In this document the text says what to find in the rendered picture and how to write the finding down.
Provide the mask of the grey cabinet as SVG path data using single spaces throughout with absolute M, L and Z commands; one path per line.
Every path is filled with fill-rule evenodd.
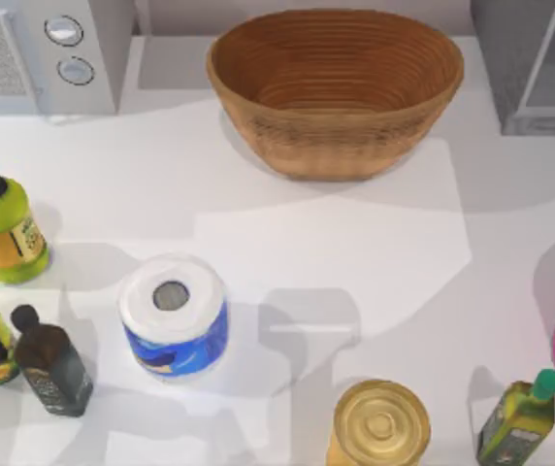
M 471 0 L 506 136 L 555 136 L 555 0 Z

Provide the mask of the brown woven basket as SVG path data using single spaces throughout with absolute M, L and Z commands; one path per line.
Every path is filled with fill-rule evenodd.
M 287 10 L 218 37 L 207 73 L 247 146 L 287 178 L 351 182 L 397 164 L 464 79 L 464 58 L 419 20 L 361 9 Z

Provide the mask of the white and blue paper roll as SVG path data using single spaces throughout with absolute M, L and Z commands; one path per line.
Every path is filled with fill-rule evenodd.
M 225 352 L 229 307 L 222 278 L 205 260 L 167 253 L 123 282 L 118 312 L 131 352 L 155 377 L 193 377 Z

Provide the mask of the large green bottle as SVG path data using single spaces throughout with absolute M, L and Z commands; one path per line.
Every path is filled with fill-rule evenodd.
M 0 283 L 26 283 L 48 266 L 48 243 L 23 186 L 0 175 Z

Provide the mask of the round microwave knob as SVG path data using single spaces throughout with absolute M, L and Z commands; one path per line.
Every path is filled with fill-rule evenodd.
M 47 37 L 61 47 L 75 47 L 83 39 L 81 24 L 72 17 L 58 16 L 45 21 Z
M 95 77 L 92 65 L 83 58 L 72 56 L 60 60 L 56 65 L 58 76 L 66 83 L 84 86 L 90 84 Z

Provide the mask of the green square bottle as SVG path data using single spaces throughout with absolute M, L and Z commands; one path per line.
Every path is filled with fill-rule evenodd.
M 524 466 L 555 425 L 555 370 L 514 382 L 478 435 L 479 466 Z

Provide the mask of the dark brown square bottle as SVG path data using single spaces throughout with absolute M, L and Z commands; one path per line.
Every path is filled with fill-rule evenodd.
M 93 383 L 67 332 L 40 322 L 34 307 L 27 304 L 12 311 L 11 321 L 20 333 L 16 364 L 45 410 L 55 416 L 82 416 Z

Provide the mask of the pale microwave oven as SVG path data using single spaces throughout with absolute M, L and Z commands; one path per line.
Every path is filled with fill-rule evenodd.
M 81 24 L 77 46 L 47 37 L 45 21 L 58 16 Z M 0 116 L 116 114 L 135 25 L 135 0 L 0 0 Z M 57 63 L 72 56 L 94 68 L 90 84 L 58 76 Z

